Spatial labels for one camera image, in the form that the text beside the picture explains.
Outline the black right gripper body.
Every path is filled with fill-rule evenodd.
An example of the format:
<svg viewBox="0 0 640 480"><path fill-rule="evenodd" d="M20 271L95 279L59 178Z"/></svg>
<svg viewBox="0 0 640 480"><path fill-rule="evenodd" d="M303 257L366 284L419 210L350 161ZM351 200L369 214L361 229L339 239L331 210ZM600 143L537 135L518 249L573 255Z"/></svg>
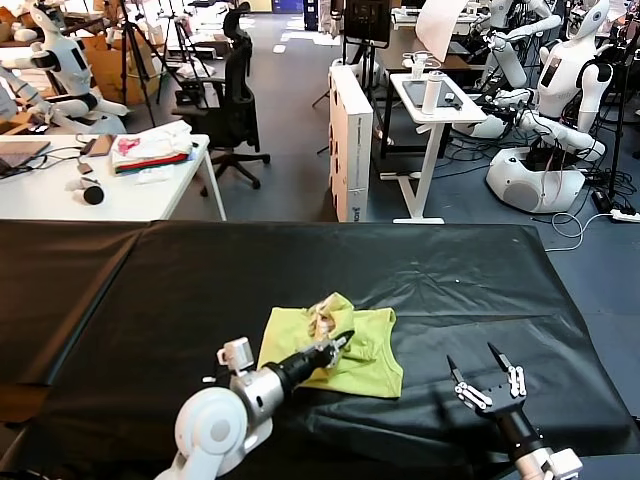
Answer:
<svg viewBox="0 0 640 480"><path fill-rule="evenodd" d="M543 447L539 432L523 411L525 397L513 397L507 384L488 388L483 394L492 404L484 409L476 406L475 412L497 426L508 453L531 453Z"/></svg>

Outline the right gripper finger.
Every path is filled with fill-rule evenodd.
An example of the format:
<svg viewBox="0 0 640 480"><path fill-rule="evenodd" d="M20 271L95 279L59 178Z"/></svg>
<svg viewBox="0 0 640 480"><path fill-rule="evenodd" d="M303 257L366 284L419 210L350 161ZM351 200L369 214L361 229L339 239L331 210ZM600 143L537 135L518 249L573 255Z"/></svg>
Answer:
<svg viewBox="0 0 640 480"><path fill-rule="evenodd" d="M507 355L501 352L495 345L488 343L488 347L500 368L506 373L513 398L525 397L525 373L520 365L514 365Z"/></svg>
<svg viewBox="0 0 640 480"><path fill-rule="evenodd" d="M492 399L466 382L454 360L447 355L450 373L455 383L454 393L470 409L487 409L493 405Z"/></svg>

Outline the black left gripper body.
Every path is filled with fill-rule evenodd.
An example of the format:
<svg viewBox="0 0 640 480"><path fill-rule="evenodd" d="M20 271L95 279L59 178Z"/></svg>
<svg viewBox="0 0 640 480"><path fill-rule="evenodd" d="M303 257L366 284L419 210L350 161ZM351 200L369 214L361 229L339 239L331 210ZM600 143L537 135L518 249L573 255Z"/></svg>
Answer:
<svg viewBox="0 0 640 480"><path fill-rule="evenodd" d="M331 363L329 349L309 348L296 352L279 363L272 365L272 371L284 386L298 386L307 381L314 371Z"/></svg>

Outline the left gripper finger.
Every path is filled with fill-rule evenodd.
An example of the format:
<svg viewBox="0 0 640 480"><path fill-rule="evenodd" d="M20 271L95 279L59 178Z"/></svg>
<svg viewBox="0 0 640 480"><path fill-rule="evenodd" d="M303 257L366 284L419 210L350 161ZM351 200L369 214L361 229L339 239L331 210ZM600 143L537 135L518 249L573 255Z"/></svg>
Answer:
<svg viewBox="0 0 640 480"><path fill-rule="evenodd" d="M340 350L344 348L354 335L353 330L347 330L336 335L334 338L326 338L316 343L317 350L324 351L326 349Z"/></svg>
<svg viewBox="0 0 640 480"><path fill-rule="evenodd" d="M325 356L327 358L327 361L326 361L326 364L325 364L326 368L334 368L337 365L337 363L338 363L338 361L340 359L340 356L342 354L342 351L346 348L346 346L344 348L340 349L340 350L333 350L333 349L324 350Z"/></svg>

